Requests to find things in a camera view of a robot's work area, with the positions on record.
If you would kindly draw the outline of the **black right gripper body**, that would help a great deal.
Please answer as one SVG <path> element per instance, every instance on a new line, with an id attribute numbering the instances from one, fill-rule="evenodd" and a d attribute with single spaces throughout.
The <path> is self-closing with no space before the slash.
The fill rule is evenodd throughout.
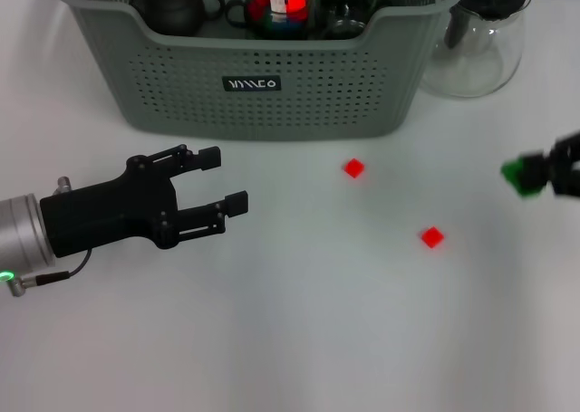
<path id="1" fill-rule="evenodd" d="M 579 133 L 559 139 L 549 153 L 549 180 L 557 196 L 579 195 Z"/>

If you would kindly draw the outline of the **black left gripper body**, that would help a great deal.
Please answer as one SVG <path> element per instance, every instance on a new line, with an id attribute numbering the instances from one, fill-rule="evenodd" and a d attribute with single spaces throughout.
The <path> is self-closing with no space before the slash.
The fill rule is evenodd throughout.
<path id="1" fill-rule="evenodd" d="M 40 201 L 46 236 L 57 257 L 131 237 L 160 249 L 179 242 L 177 196 L 170 179 L 180 171 L 176 155 L 136 156 L 111 181 Z"/>

